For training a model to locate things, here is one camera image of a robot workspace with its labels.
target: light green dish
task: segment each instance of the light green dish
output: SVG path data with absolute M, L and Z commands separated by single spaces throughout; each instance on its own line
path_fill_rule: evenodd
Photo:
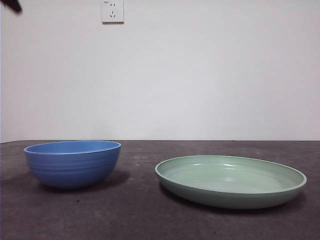
M 306 176 L 289 166 L 238 156 L 182 156 L 155 166 L 161 184 L 192 202 L 227 209 L 262 209 L 295 198 Z

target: tabletop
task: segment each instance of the tabletop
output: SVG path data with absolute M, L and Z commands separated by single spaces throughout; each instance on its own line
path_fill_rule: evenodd
M 81 190 L 47 187 L 23 149 L 53 142 L 1 144 L 2 240 L 315 240 L 320 239 L 320 141 L 119 140 L 113 172 Z M 276 207 L 234 210 L 175 196 L 159 184 L 157 163 L 180 156 L 228 155 L 272 161 L 303 172 L 307 184 Z

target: wall outlet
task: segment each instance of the wall outlet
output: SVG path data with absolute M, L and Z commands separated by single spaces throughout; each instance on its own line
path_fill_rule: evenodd
M 102 3 L 102 23 L 124 23 L 124 0 L 105 0 Z

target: plate rim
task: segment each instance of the plate rim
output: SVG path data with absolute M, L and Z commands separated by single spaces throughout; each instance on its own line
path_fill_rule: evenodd
M 282 167 L 286 167 L 286 168 L 289 168 L 295 172 L 297 172 L 298 174 L 300 174 L 302 177 L 303 177 L 303 181 L 296 185 L 296 186 L 293 186 L 293 187 L 288 187 L 288 188 L 284 188 L 283 190 L 278 190 L 278 191 L 267 191 L 267 192 L 236 192 L 236 191 L 221 191 L 221 190 L 212 190 L 212 189 L 205 189 L 205 188 L 200 188 L 200 187 L 194 187 L 194 186 L 190 186 L 190 185 L 187 185 L 187 184 L 181 184 L 179 182 L 176 182 L 176 181 L 173 181 L 167 177 L 165 177 L 164 175 L 162 175 L 159 171 L 158 171 L 158 167 L 162 164 L 164 164 L 165 162 L 169 162 L 169 161 L 172 161 L 172 160 L 176 160 L 176 159 L 181 159 L 181 158 L 190 158 L 190 157 L 228 157 L 228 158 L 239 158 L 239 159 L 251 159 L 251 160 L 255 160 L 255 161 L 260 161 L 260 162 L 267 162 L 269 164 L 275 164 L 275 165 L 279 165 L 279 166 L 282 166 Z M 231 156 L 231 155 L 188 155 L 188 156 L 178 156 L 178 157 L 174 157 L 174 158 L 170 158 L 170 159 L 167 159 L 167 160 L 164 160 L 164 161 L 161 161 L 159 162 L 155 167 L 154 167 L 154 170 L 156 172 L 156 174 L 171 182 L 171 183 L 174 183 L 174 184 L 177 184 L 177 185 L 180 185 L 182 187 L 188 187 L 188 188 L 192 188 L 192 189 L 196 189 L 196 190 L 201 190 L 201 191 L 208 191 L 208 192 L 214 192 L 214 193 L 224 193 L 224 194 L 238 194 L 238 195 L 267 195 L 267 194 L 278 194 L 278 193 L 285 193 L 285 192 L 289 192 L 289 191 L 292 191 L 292 190 L 296 190 L 296 189 L 300 189 L 302 188 L 304 185 L 306 185 L 307 183 L 307 177 L 304 173 L 302 173 L 301 171 L 293 168 L 293 167 L 290 167 L 290 166 L 287 166 L 287 165 L 284 165 L 284 164 L 281 164 L 281 163 L 277 163 L 277 162 L 273 162 L 273 161 L 267 161 L 267 160 L 262 160 L 262 159 L 257 159 L 257 158 L 252 158 L 252 157 L 245 157 L 245 156 Z

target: bowl rim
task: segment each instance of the bowl rim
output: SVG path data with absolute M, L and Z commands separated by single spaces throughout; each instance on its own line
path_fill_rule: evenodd
M 255 161 L 260 161 L 260 162 L 267 162 L 269 164 L 275 164 L 275 165 L 279 165 L 279 166 L 282 166 L 282 167 L 286 167 L 286 168 L 289 168 L 295 172 L 297 172 L 298 174 L 300 174 L 302 177 L 303 177 L 303 181 L 296 185 L 296 186 L 293 186 L 293 187 L 288 187 L 288 188 L 284 188 L 282 190 L 278 190 L 278 191 L 265 191 L 265 192 L 237 192 L 237 191 L 223 191 L 223 190 L 212 190 L 212 189 L 208 189 L 208 188 L 200 188 L 200 187 L 194 187 L 194 186 L 191 186 L 191 185 L 188 185 L 188 184 L 182 184 L 182 183 L 179 183 L 179 182 L 176 182 L 172 179 L 169 179 L 167 178 L 166 176 L 164 176 L 163 174 L 161 174 L 159 171 L 158 171 L 158 168 L 160 165 L 166 163 L 166 162 L 169 162 L 169 161 L 174 161 L 176 159 L 182 159 L 182 158 L 190 158 L 190 157 L 228 157 L 228 158 L 239 158 L 239 159 L 251 159 L 251 160 L 255 160 Z M 281 164 L 281 163 L 277 163 L 277 162 L 273 162 L 273 161 L 267 161 L 267 160 L 261 160 L 261 159 L 256 159 L 256 158 L 252 158 L 252 157 L 244 157 L 244 156 L 229 156 L 229 155 L 189 155 L 189 156 L 178 156 L 178 157 L 174 157 L 174 158 L 170 158 L 170 159 L 167 159 L 167 160 L 164 160 L 164 161 L 161 161 L 159 162 L 155 168 L 154 168 L 156 174 L 171 182 L 171 183 L 174 183 L 174 184 L 177 184 L 179 186 L 182 186 L 182 187 L 188 187 L 188 188 L 192 188 L 192 189 L 196 189 L 196 190 L 201 190 L 201 191 L 209 191 L 209 192 L 215 192 L 215 193 L 224 193 L 224 194 L 241 194 L 241 195 L 265 195 L 265 194 L 277 194 L 277 193 L 284 193 L 284 192 L 289 192 L 289 191 L 292 191 L 292 190 L 296 190 L 296 189 L 299 189 L 299 188 L 302 188 L 306 183 L 307 183 L 307 177 L 306 175 L 304 175 L 301 171 L 293 168 L 293 167 L 290 167 L 290 166 L 287 166 L 287 165 L 284 165 L 284 164 Z
M 95 150 L 95 151 L 79 151 L 79 152 L 35 152 L 35 151 L 29 151 L 29 148 L 35 147 L 35 146 L 41 146 L 41 145 L 49 145 L 49 144 L 57 144 L 57 143 L 71 143 L 71 142 L 107 142 L 107 143 L 115 143 L 117 146 L 115 147 L 110 147 L 106 149 L 101 149 L 101 150 Z M 93 154 L 93 153 L 99 153 L 99 152 L 104 152 L 108 150 L 113 150 L 121 147 L 121 143 L 116 142 L 116 141 L 107 141 L 107 140 L 70 140 L 70 141 L 53 141 L 53 142 L 45 142 L 45 143 L 40 143 L 40 144 L 35 144 L 31 146 L 27 146 L 26 148 L 23 149 L 25 153 L 28 154 L 36 154 L 36 155 L 76 155 L 76 154 Z

